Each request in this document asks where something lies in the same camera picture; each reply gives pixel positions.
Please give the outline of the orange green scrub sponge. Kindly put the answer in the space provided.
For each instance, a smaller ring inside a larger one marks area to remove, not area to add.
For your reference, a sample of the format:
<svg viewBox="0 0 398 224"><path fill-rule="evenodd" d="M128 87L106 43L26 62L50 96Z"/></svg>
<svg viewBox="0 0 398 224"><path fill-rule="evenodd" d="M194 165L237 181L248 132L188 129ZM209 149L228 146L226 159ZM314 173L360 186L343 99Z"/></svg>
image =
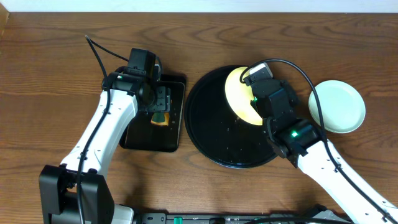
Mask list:
<svg viewBox="0 0 398 224"><path fill-rule="evenodd" d="M169 112L156 112L152 115L151 123L156 126L168 126L170 121Z"/></svg>

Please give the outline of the yellow plate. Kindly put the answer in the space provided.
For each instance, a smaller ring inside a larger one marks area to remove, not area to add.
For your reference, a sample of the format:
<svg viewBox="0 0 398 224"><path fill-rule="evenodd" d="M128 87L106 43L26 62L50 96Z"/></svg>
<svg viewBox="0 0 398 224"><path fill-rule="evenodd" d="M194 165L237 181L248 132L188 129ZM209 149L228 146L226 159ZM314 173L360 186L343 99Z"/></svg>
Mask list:
<svg viewBox="0 0 398 224"><path fill-rule="evenodd" d="M256 126L262 126L262 118L251 106L254 95L252 88L240 82L240 75L246 67L235 68L226 78L224 92L227 102L235 115L241 120Z"/></svg>

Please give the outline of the light blue plate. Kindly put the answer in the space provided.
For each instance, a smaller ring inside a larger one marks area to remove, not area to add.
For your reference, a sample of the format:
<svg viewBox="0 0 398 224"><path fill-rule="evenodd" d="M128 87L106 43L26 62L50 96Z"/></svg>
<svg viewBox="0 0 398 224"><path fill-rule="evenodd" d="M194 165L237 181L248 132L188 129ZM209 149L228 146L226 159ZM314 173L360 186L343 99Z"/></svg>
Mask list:
<svg viewBox="0 0 398 224"><path fill-rule="evenodd" d="M358 129L366 116L366 106L359 92L339 80L327 80L315 87L327 131L339 134Z"/></svg>

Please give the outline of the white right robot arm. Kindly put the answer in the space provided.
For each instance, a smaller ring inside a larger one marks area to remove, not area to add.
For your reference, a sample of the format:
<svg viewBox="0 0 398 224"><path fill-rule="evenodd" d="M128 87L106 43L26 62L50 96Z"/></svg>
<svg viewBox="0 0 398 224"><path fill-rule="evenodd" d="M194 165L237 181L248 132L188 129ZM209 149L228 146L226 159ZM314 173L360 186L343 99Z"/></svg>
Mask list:
<svg viewBox="0 0 398 224"><path fill-rule="evenodd" d="M324 130L295 115L297 95L285 80L245 79L251 106L275 152L317 182L354 223L397 223L397 207L341 157Z"/></svg>

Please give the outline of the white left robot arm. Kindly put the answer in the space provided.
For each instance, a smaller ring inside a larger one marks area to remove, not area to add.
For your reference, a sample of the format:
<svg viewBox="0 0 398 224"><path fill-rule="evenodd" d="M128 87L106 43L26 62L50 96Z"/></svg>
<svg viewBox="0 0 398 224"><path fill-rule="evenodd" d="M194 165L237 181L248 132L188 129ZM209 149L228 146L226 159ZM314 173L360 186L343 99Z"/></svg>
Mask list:
<svg viewBox="0 0 398 224"><path fill-rule="evenodd" d="M98 107L59 166L39 175L44 223L132 223L134 210L115 204L106 183L109 165L140 110L168 112L171 89L147 76L113 72L104 77Z"/></svg>

